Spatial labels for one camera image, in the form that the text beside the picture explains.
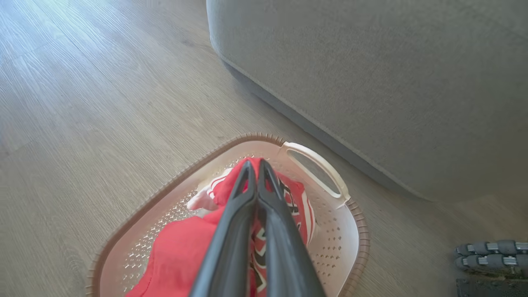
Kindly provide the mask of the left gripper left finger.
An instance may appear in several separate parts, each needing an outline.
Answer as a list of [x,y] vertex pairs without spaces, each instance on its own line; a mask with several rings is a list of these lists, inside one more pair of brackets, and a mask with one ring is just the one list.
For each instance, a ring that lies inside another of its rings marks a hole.
[[250,293],[251,233],[256,175],[246,160],[190,291],[191,297],[246,297]]

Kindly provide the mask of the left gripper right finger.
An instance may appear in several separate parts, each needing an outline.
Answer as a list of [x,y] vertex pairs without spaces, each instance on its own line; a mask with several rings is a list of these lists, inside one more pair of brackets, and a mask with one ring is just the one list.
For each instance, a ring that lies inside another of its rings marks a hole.
[[258,169],[258,218],[266,237],[266,296],[324,297],[275,171],[266,160]]

